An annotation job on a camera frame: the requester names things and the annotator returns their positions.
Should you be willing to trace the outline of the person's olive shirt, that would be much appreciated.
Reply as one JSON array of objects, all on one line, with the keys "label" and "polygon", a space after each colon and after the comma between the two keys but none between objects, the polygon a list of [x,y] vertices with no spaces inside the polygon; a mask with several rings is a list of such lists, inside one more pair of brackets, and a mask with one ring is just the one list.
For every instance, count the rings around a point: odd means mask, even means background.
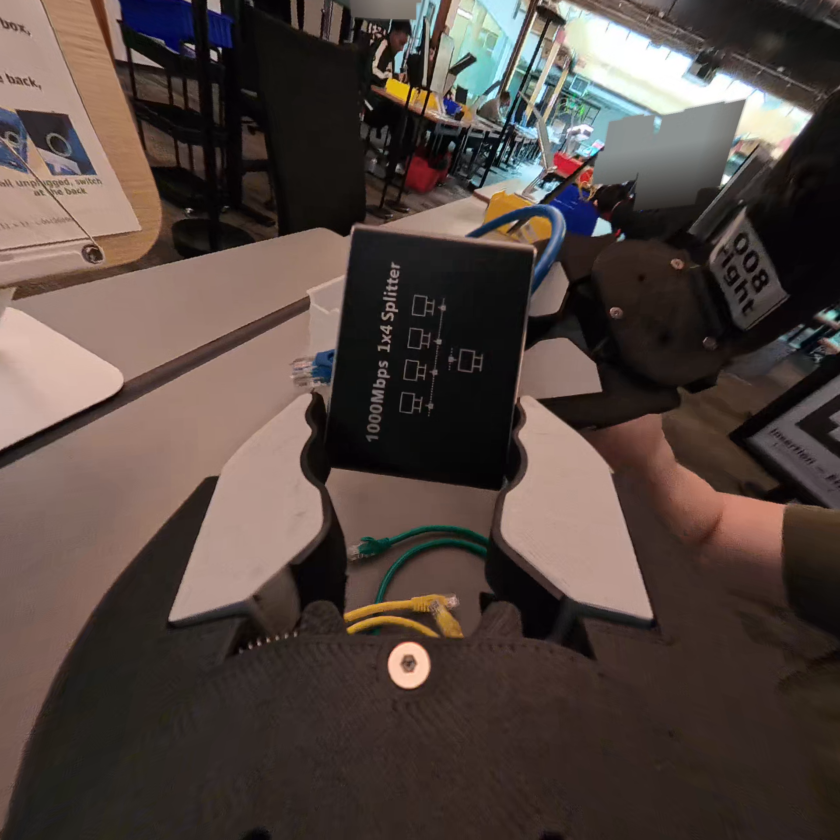
[{"label": "person's olive shirt", "polygon": [[839,511],[784,510],[782,573],[787,602],[805,623],[839,638]]}]

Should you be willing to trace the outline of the clear plastic bin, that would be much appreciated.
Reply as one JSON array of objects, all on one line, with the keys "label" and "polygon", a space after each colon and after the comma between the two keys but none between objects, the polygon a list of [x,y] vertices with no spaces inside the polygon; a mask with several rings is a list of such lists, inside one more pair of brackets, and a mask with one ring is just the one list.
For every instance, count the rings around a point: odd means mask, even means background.
[{"label": "clear plastic bin", "polygon": [[334,350],[340,329],[345,275],[308,289],[307,355]]}]

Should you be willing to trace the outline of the person's right hand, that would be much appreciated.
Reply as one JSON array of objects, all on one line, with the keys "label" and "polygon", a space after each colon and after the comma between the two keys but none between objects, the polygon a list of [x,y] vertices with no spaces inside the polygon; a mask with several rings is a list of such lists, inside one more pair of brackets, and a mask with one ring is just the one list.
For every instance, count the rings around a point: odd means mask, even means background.
[{"label": "person's right hand", "polygon": [[655,489],[673,484],[680,476],[681,466],[667,441],[659,414],[584,430],[582,435],[621,476],[632,477]]}]

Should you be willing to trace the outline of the black ethernet hub box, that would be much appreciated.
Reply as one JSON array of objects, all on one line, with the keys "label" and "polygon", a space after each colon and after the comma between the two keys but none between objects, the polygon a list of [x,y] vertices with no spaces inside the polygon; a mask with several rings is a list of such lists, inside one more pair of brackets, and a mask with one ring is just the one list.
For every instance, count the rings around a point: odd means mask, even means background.
[{"label": "black ethernet hub box", "polygon": [[332,368],[336,469],[499,490],[534,247],[357,226]]}]

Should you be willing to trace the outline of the black metal rack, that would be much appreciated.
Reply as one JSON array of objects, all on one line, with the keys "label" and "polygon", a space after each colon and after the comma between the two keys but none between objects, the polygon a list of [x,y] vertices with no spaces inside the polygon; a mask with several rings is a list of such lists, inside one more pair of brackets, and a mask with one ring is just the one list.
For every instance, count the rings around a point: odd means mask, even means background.
[{"label": "black metal rack", "polygon": [[[254,223],[271,227],[272,219],[244,199],[245,175],[268,170],[267,160],[249,161],[244,130],[258,128],[256,95],[242,84],[241,28],[244,2],[192,5],[194,44],[179,52],[161,41],[134,32],[119,15],[119,31],[129,72],[129,100],[141,146],[148,150],[146,130],[172,142],[174,164],[154,165],[152,175],[160,196],[182,211],[171,227],[178,256],[206,256],[252,244],[252,234],[224,220],[233,211]],[[207,10],[233,19],[234,47],[213,49],[207,36]]]}]

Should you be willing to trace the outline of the red plastic bin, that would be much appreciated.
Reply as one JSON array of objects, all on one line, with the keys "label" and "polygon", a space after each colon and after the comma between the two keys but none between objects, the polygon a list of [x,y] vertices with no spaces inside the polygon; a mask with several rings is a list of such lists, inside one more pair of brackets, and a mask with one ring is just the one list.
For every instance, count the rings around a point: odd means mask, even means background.
[{"label": "red plastic bin", "polygon": [[405,188],[412,193],[430,193],[447,181],[451,163],[449,151],[432,154],[427,150],[416,150],[407,168]]}]

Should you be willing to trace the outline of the black framed poster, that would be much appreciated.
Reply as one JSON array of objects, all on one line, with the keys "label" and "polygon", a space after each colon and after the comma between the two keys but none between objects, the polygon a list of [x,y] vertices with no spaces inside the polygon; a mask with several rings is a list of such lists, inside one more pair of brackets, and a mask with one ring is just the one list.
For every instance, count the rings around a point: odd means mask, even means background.
[{"label": "black framed poster", "polygon": [[771,498],[838,509],[838,356],[825,360],[729,438],[775,480]]}]

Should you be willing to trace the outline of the yellow plastic bin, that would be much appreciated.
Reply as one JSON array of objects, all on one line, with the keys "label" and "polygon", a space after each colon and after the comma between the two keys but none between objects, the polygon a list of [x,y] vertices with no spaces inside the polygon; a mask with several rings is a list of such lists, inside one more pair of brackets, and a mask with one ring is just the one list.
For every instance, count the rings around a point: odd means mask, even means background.
[{"label": "yellow plastic bin", "polygon": [[[525,197],[516,192],[497,191],[490,197],[487,205],[484,224],[492,222],[503,214],[515,209],[536,206],[537,202],[530,197]],[[504,236],[523,244],[537,244],[551,236],[550,221],[544,217],[536,217],[534,220],[523,222],[517,230],[513,230],[517,222],[508,223],[490,234],[493,236]]]}]

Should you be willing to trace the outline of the person's right forearm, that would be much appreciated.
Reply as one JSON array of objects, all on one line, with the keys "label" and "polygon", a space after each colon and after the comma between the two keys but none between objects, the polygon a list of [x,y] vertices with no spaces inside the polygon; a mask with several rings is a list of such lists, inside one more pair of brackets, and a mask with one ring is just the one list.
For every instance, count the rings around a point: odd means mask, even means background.
[{"label": "person's right forearm", "polygon": [[785,507],[714,490],[675,461],[668,484],[668,519],[688,542],[714,553],[779,559]]}]

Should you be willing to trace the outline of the black fabric panel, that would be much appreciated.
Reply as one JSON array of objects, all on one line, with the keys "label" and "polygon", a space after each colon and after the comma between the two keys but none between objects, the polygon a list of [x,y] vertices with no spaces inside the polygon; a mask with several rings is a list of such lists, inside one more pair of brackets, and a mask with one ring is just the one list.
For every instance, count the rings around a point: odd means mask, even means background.
[{"label": "black fabric panel", "polygon": [[260,9],[249,18],[279,235],[344,237],[366,215],[354,53]]}]

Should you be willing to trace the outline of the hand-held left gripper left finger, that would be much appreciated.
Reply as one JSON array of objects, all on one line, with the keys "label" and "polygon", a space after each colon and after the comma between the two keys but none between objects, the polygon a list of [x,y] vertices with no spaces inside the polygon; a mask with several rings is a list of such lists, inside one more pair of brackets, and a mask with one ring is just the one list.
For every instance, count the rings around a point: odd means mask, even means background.
[{"label": "hand-held left gripper left finger", "polygon": [[343,614],[347,546],[327,488],[326,423],[322,396],[304,393],[225,464],[169,624],[244,617],[282,636],[312,603]]}]

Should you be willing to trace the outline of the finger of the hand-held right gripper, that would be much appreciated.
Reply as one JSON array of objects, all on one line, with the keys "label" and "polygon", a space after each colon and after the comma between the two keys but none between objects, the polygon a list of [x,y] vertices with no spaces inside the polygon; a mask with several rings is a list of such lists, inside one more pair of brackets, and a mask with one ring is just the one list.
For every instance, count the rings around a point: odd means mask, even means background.
[{"label": "finger of the hand-held right gripper", "polygon": [[532,319],[555,316],[562,309],[569,286],[562,264],[555,261],[531,295],[528,316]]},{"label": "finger of the hand-held right gripper", "polygon": [[602,393],[596,363],[580,330],[552,327],[525,351],[525,395],[560,398]]}]

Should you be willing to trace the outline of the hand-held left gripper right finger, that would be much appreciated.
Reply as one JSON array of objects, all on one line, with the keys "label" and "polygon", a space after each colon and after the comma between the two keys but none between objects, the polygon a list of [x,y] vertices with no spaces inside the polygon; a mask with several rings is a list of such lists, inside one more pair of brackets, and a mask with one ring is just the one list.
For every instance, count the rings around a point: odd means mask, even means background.
[{"label": "hand-held left gripper right finger", "polygon": [[577,431],[518,400],[507,477],[493,510],[486,582],[526,638],[586,647],[585,621],[648,631],[655,612],[613,473]]}]

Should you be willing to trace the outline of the blue storage bin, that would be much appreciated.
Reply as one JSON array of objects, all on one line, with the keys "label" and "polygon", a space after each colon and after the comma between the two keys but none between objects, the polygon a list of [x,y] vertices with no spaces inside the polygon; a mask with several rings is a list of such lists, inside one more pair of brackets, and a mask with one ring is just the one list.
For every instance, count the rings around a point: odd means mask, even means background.
[{"label": "blue storage bin", "polygon": [[[192,5],[184,1],[120,1],[122,22],[134,32],[161,41],[179,52],[183,44],[194,44]],[[233,19],[207,10],[207,36],[213,49],[234,47]]]}]

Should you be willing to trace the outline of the small blue plastic bin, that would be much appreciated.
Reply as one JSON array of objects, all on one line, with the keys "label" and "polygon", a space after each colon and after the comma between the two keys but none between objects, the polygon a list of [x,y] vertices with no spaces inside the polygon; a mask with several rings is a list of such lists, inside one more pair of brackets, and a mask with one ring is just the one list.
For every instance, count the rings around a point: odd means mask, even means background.
[{"label": "small blue plastic bin", "polygon": [[592,236],[599,213],[584,188],[569,184],[549,204],[562,214],[568,234]]}]

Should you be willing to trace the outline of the instruction sign with white base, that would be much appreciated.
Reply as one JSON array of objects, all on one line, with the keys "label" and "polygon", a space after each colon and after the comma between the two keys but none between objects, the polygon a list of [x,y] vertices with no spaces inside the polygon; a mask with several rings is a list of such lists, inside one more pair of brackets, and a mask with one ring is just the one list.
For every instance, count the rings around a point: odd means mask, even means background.
[{"label": "instruction sign with white base", "polygon": [[123,374],[16,308],[31,280],[131,261],[113,247],[142,233],[107,131],[93,122],[46,2],[2,2],[1,448],[115,396]]}]

